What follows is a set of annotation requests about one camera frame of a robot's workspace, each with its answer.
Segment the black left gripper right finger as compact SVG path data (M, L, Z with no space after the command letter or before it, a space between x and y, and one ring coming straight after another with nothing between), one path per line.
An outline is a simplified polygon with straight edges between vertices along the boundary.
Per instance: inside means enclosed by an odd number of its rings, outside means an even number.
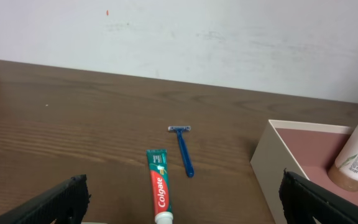
M288 224L358 224L358 206L287 170L279 189Z

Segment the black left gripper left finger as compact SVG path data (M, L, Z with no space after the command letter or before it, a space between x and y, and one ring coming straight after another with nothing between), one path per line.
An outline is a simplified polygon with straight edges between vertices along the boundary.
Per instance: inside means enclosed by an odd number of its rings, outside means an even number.
M73 176L0 215L0 224L80 224L90 202L86 181Z

